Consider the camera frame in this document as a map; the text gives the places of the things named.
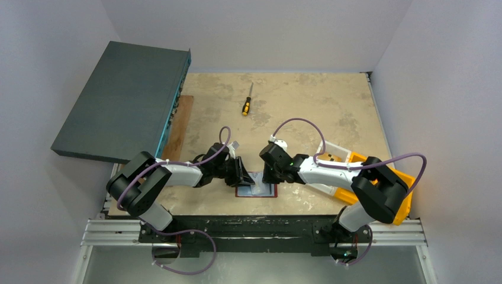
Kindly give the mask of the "red card holder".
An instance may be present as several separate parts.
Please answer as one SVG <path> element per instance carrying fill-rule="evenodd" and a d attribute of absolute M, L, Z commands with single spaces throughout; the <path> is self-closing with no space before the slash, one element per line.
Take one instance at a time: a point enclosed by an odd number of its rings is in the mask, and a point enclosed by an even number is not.
<path fill-rule="evenodd" d="M 264 183 L 263 172 L 250 172 L 254 185 L 239 186 L 235 190 L 237 198 L 276 198 L 278 196 L 277 184 Z"/>

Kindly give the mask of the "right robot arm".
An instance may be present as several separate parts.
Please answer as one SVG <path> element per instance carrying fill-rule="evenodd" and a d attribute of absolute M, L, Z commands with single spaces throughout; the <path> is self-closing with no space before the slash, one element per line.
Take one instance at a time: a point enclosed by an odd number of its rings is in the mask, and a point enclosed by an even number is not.
<path fill-rule="evenodd" d="M 321 184 L 352 190 L 357 201 L 342 208 L 332 225 L 333 235 L 341 241 L 348 240 L 370 222 L 393 223 L 410 189 L 402 178 L 373 156 L 364 162 L 321 164 L 306 154 L 291 157 L 273 142 L 264 147 L 259 156 L 265 163 L 266 183 Z"/>

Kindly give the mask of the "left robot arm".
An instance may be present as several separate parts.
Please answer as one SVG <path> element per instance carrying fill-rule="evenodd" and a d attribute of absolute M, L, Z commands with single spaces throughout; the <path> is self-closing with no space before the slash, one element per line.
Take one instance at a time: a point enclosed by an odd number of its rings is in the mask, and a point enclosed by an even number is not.
<path fill-rule="evenodd" d="M 162 189 L 200 188 L 213 179 L 222 179 L 231 188 L 254 184 L 234 147 L 214 143 L 206 154 L 188 162 L 161 160 L 142 151 L 108 181 L 106 190 L 121 210 L 150 224 L 153 234 L 168 242 L 176 236 L 176 225 L 171 213 L 156 202 Z"/>

